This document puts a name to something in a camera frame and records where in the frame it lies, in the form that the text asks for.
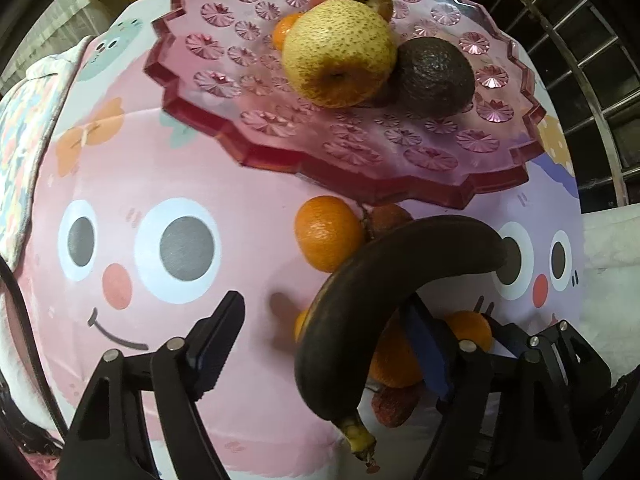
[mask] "banana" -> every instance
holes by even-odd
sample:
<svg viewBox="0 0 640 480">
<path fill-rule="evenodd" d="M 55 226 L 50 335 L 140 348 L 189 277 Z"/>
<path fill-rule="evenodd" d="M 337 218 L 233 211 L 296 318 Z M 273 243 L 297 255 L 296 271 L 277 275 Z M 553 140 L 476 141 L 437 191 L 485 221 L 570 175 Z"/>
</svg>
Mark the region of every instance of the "banana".
<svg viewBox="0 0 640 480">
<path fill-rule="evenodd" d="M 497 270 L 506 259 L 500 235 L 455 215 L 413 220 L 360 248 L 324 283 L 302 327 L 295 361 L 306 405 L 330 420 L 351 452 L 374 464 L 376 441 L 358 404 L 387 321 L 425 283 Z"/>
</svg>

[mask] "fruit plate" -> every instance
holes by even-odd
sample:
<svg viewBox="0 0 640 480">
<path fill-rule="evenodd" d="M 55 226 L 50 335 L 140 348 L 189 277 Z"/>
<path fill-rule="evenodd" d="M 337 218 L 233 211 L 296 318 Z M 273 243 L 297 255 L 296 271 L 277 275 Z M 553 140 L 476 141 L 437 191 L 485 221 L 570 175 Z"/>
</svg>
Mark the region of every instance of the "fruit plate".
<svg viewBox="0 0 640 480">
<path fill-rule="evenodd" d="M 532 71 L 488 13 L 468 0 L 393 0 L 398 44 L 437 36 L 476 72 L 467 109 L 435 119 L 363 103 L 319 108 L 288 84 L 271 44 L 308 0 L 172 0 L 155 20 L 145 71 L 174 118 L 216 137 L 240 164 L 295 173 L 358 202 L 417 199 L 462 209 L 477 193 L 528 180 L 543 153 Z"/>
</svg>

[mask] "cartoon face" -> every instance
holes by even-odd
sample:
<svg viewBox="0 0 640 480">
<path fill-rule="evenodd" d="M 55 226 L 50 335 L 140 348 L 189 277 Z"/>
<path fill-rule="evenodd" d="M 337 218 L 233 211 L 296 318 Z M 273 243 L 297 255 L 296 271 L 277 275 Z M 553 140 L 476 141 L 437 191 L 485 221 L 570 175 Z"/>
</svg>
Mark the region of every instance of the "cartoon face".
<svg viewBox="0 0 640 480">
<path fill-rule="evenodd" d="M 78 81 L 88 81 L 109 67 L 122 54 L 142 30 L 137 19 L 125 20 L 111 26 L 107 32 L 92 42 L 94 52 L 78 73 Z"/>
<path fill-rule="evenodd" d="M 549 159 L 547 154 L 538 158 Z M 491 274 L 424 286 L 420 294 L 434 314 L 475 308 L 489 311 L 500 322 L 517 322 L 530 333 L 558 319 L 577 321 L 582 269 L 579 203 L 542 170 L 552 164 L 550 159 L 538 158 L 527 163 L 529 182 L 478 196 L 465 210 L 500 233 L 507 263 Z"/>
<path fill-rule="evenodd" d="M 59 149 L 61 136 L 40 168 L 21 285 L 51 383 L 77 406 L 107 349 L 154 351 L 238 290 L 245 324 L 198 403 L 210 439 L 230 470 L 312 474 L 339 436 L 293 379 L 293 322 L 326 279 L 304 261 L 293 219 L 324 190 L 243 168 L 203 134 L 174 142 L 175 121 L 157 109 L 133 113 L 140 106 L 114 86 L 69 130 L 85 132 L 84 142 Z M 105 110 L 124 112 L 117 132 Z M 70 153 L 73 170 L 61 172 Z M 147 406 L 148 429 L 161 440 L 154 410 Z"/>
<path fill-rule="evenodd" d="M 159 87 L 142 72 L 144 60 L 50 145 L 40 167 L 19 283 L 56 395 L 77 406 L 106 350 L 153 351 L 238 290 L 244 326 L 215 389 L 198 402 L 226 469 L 264 478 L 363 477 L 352 457 L 345 467 L 361 475 L 332 469 L 339 436 L 304 405 L 293 375 L 294 320 L 327 276 L 300 253 L 294 217 L 328 191 L 295 175 L 242 167 L 216 139 L 169 119 L 158 107 Z M 579 206 L 539 165 L 527 167 L 528 183 L 476 196 L 463 212 L 513 239 L 506 242 L 510 264 L 495 276 L 427 285 L 423 296 L 435 314 L 493 302 L 502 321 L 526 325 L 532 312 L 545 323 L 552 313 L 575 319 L 577 283 L 567 276 L 581 268 Z M 414 218 L 447 213 L 415 201 L 402 206 Z M 363 419 L 372 417 L 369 405 Z M 161 440 L 155 406 L 145 401 L 145 409 L 151 439 Z M 389 476 L 380 478 L 395 478 L 394 443 L 408 449 L 404 428 L 373 429 L 379 463 L 385 453 L 390 461 Z M 413 450 L 402 465 L 415 470 L 431 435 L 407 431 Z"/>
</svg>

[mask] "metal railing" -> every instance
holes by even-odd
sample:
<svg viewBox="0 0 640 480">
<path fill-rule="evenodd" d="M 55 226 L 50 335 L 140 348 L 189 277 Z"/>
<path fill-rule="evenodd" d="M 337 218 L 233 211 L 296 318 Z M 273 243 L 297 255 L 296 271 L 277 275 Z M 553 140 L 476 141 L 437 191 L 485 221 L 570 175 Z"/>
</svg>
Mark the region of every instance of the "metal railing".
<svg viewBox="0 0 640 480">
<path fill-rule="evenodd" d="M 496 0 L 494 4 L 490 7 L 490 12 L 494 12 L 498 5 L 502 0 Z M 586 103 L 590 109 L 590 116 L 580 120 L 575 124 L 564 124 L 564 134 L 565 136 L 570 136 L 574 134 L 579 134 L 580 130 L 585 128 L 586 126 L 595 123 L 598 132 L 600 134 L 600 138 L 602 139 L 602 144 L 604 146 L 604 150 L 607 157 L 607 162 L 609 164 L 610 176 L 605 178 L 598 178 L 588 181 L 587 183 L 583 183 L 579 186 L 580 190 L 588 190 L 596 187 L 606 186 L 609 184 L 613 184 L 615 195 L 616 195 L 616 203 L 618 206 L 627 205 L 629 203 L 628 198 L 628 190 L 626 187 L 626 181 L 632 179 L 633 177 L 640 176 L 640 164 L 624 168 L 622 167 L 620 161 L 620 154 L 618 153 L 618 149 L 616 147 L 616 142 L 609 126 L 608 118 L 613 115 L 625 110 L 632 105 L 640 102 L 640 88 L 636 89 L 633 92 L 630 92 L 628 95 L 619 99 L 617 102 L 612 105 L 604 107 L 600 100 L 598 99 L 596 92 L 593 89 L 592 82 L 589 80 L 588 76 L 584 72 L 584 68 L 588 67 L 590 63 L 592 63 L 596 58 L 601 56 L 604 52 L 610 49 L 610 47 L 617 45 L 620 50 L 625 54 L 628 59 L 630 65 L 633 67 L 635 74 L 638 76 L 640 80 L 640 72 L 638 71 L 638 67 L 635 65 L 633 60 L 629 57 L 628 52 L 624 48 L 623 45 L 620 44 L 619 39 L 615 33 L 613 33 L 611 27 L 608 23 L 600 16 L 600 13 L 593 8 L 589 0 L 577 0 L 577 3 L 571 7 L 561 18 L 559 18 L 555 23 L 552 23 L 544 13 L 539 9 L 536 5 L 540 0 L 519 0 L 523 9 L 516 15 L 515 18 L 511 20 L 508 26 L 505 27 L 505 32 L 509 33 L 511 29 L 525 16 L 527 13 L 533 15 L 544 31 L 543 35 L 533 43 L 533 45 L 527 50 L 528 54 L 532 54 L 540 46 L 542 46 L 545 42 L 551 41 L 559 53 L 562 55 L 562 58 L 566 62 L 569 70 L 566 70 L 561 75 L 557 76 L 551 82 L 546 85 L 548 90 L 552 90 L 557 85 L 559 85 L 562 81 L 567 79 L 569 76 L 573 75 L 575 81 L 578 83 L 581 93 L 583 94 Z M 588 53 L 586 56 L 581 59 L 576 59 L 571 49 L 568 47 L 561 34 L 559 33 L 560 29 L 565 26 L 569 20 L 574 17 L 581 9 L 587 8 L 589 9 L 597 19 L 602 23 L 607 31 L 609 31 L 610 37 L 603 41 L 598 47 Z"/>
</svg>

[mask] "white cloth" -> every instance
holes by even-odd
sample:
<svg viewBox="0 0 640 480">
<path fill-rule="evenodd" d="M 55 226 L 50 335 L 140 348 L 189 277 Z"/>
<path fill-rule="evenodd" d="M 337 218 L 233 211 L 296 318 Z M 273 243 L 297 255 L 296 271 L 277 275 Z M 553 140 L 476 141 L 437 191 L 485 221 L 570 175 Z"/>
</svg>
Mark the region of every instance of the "white cloth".
<svg viewBox="0 0 640 480">
<path fill-rule="evenodd" d="M 582 218 L 586 294 L 580 332 L 615 382 L 640 363 L 640 205 Z"/>
</svg>

